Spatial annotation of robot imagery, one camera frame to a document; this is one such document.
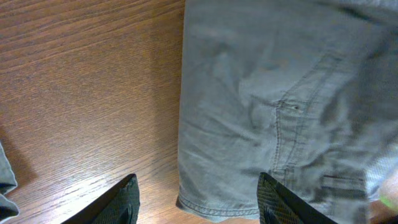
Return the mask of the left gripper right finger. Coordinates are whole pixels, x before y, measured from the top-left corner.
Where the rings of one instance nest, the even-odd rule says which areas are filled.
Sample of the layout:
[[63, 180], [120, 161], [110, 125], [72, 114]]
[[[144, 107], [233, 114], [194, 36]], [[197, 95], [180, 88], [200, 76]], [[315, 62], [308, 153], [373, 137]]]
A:
[[261, 224], [336, 224], [265, 172], [259, 177], [257, 202]]

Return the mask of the grey shorts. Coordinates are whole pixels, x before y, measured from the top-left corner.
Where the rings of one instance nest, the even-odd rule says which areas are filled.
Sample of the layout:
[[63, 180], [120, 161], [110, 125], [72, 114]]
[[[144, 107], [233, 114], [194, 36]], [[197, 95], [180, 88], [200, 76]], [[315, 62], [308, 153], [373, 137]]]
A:
[[396, 1], [187, 1], [177, 207], [259, 219], [265, 172], [369, 223], [397, 170]]

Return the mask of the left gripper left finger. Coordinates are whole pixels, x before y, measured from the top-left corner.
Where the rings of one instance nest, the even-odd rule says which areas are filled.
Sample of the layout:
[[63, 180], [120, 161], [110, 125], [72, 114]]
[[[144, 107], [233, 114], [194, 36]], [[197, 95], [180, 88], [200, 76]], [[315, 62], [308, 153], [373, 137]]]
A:
[[140, 197], [136, 174], [129, 174], [62, 224], [136, 224]]

